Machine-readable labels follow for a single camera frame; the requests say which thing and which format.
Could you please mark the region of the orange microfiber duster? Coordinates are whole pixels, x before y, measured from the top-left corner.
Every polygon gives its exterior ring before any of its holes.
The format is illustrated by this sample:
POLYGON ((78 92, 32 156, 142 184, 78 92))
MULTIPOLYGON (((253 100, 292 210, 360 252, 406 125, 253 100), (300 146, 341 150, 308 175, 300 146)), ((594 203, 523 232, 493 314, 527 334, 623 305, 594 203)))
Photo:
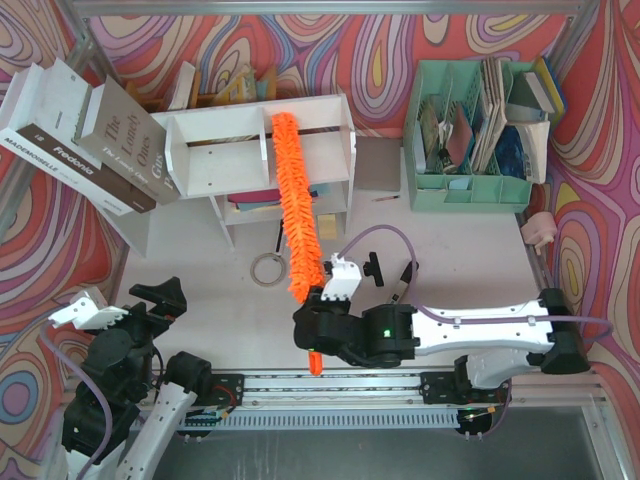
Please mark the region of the orange microfiber duster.
POLYGON ((289 291, 299 303, 304 303, 311 289, 322 287, 325 280, 310 182, 293 114, 283 112, 272 117, 272 140, 283 228, 290 249, 289 291))

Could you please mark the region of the masking tape roll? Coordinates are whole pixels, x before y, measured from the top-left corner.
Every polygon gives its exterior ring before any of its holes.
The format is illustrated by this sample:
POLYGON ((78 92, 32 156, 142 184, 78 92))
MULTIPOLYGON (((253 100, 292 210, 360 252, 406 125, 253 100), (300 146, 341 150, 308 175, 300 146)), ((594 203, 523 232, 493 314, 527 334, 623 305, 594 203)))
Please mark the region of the masking tape roll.
POLYGON ((287 264, 279 254, 263 253, 252 261, 249 273, 255 284, 261 287, 273 287, 284 280, 287 264))

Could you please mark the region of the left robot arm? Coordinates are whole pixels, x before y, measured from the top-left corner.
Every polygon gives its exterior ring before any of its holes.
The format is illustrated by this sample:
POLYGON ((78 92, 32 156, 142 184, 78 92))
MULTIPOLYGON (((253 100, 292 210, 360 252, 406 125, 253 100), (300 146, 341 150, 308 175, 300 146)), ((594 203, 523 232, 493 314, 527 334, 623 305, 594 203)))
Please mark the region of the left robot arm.
POLYGON ((150 479, 187 410, 213 387, 211 365, 187 352, 152 378, 155 339, 187 310, 179 278, 136 284, 132 307, 107 305, 95 288, 52 315, 92 334, 80 384, 63 416, 62 446, 74 479, 150 479))

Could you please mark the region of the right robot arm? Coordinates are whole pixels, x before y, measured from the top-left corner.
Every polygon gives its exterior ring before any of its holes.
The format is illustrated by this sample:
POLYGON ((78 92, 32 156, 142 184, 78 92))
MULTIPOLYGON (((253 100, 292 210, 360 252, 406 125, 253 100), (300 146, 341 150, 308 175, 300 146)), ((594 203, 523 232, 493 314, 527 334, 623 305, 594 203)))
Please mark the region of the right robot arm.
POLYGON ((386 303, 359 316, 350 307, 313 291, 293 315, 296 346, 366 369, 459 351, 463 389, 495 389, 530 372, 573 375, 590 368, 576 320, 554 314, 543 297, 488 309, 386 303))

